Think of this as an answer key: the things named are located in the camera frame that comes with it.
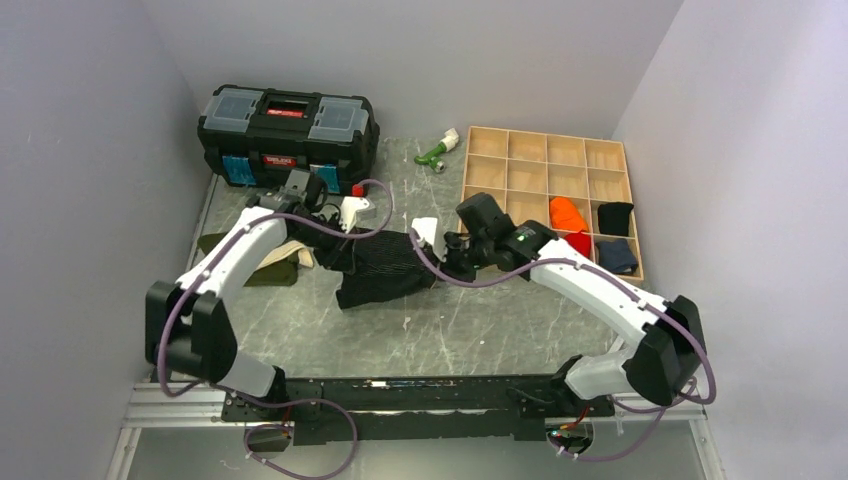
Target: red cloth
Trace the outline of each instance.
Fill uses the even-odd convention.
[[[592,239],[589,238],[589,235],[583,232],[569,233],[565,236],[565,241],[581,255],[589,258],[589,254],[592,252]]]

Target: black sock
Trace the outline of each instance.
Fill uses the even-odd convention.
[[[604,235],[630,236],[632,203],[613,202],[598,207],[598,229]]]

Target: white wall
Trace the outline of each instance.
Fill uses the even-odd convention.
[[[687,0],[615,137],[648,274],[699,303],[728,477],[845,478],[848,4]]]
[[[197,114],[140,2],[2,2],[3,478],[105,475],[209,179]]]
[[[682,0],[144,0],[198,105],[223,83],[364,95],[387,135],[609,137]]]

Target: white plastic part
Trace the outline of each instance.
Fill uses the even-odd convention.
[[[624,339],[619,337],[618,335],[616,335],[615,340],[612,341],[612,345],[610,345],[610,348],[609,348],[609,350],[607,350],[607,353],[617,352],[617,351],[621,350],[621,347],[623,347],[623,346],[624,346]]]
[[[197,289],[202,295],[212,292],[224,301],[224,305],[232,305],[235,295],[244,286],[248,278],[256,271],[256,267],[268,255],[268,252],[279,247],[286,240],[286,222],[273,219],[256,225],[245,233],[224,256],[208,277],[203,272],[209,262],[218,255],[236,232],[243,231],[253,220],[274,213],[273,210],[262,207],[251,207],[242,210],[235,226],[194,268],[177,279],[177,285],[187,288],[198,276],[204,276],[203,283]]]
[[[584,400],[600,395],[633,391],[622,367],[633,357],[635,349],[625,348],[597,357],[583,357],[568,370],[565,383]]]
[[[218,384],[256,398],[262,398],[271,389],[276,373],[271,365],[245,353],[236,352],[236,359],[233,361],[230,371]]]
[[[540,258],[569,258],[584,266],[600,266],[582,256],[563,239],[548,242],[539,250]],[[665,299],[648,293],[612,275],[613,281],[630,290],[648,303],[661,308]],[[562,264],[541,265],[530,270],[530,279],[579,303],[612,328],[624,341],[637,346],[645,332],[642,327],[653,325],[656,315],[639,306],[624,295],[615,285],[584,268],[575,270]]]
[[[445,138],[442,139],[442,144],[445,146],[446,151],[450,152],[453,150],[457,143],[459,143],[459,134],[456,133],[455,128],[451,128],[445,132]]]
[[[361,197],[345,197],[339,210],[341,210],[341,227],[345,233],[350,232],[357,222],[364,220],[367,213],[376,212],[374,204]]]
[[[433,254],[439,261],[444,262],[447,256],[447,247],[445,246],[445,232],[439,225],[439,219],[435,217],[414,218],[412,219],[412,229],[418,234],[418,246],[432,246]]]

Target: wooden compartment tray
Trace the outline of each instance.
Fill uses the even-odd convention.
[[[627,237],[604,235],[598,228],[600,205],[633,201],[621,143],[471,127],[465,159],[462,200],[485,192],[495,198],[516,225],[536,220],[550,227],[550,200],[566,197],[589,225],[586,233],[592,237],[591,260],[597,262],[596,242],[625,238],[639,261],[639,268],[631,275],[619,277],[635,285],[642,283],[642,256],[635,215],[630,214],[630,235]],[[574,233],[556,231],[560,236]]]

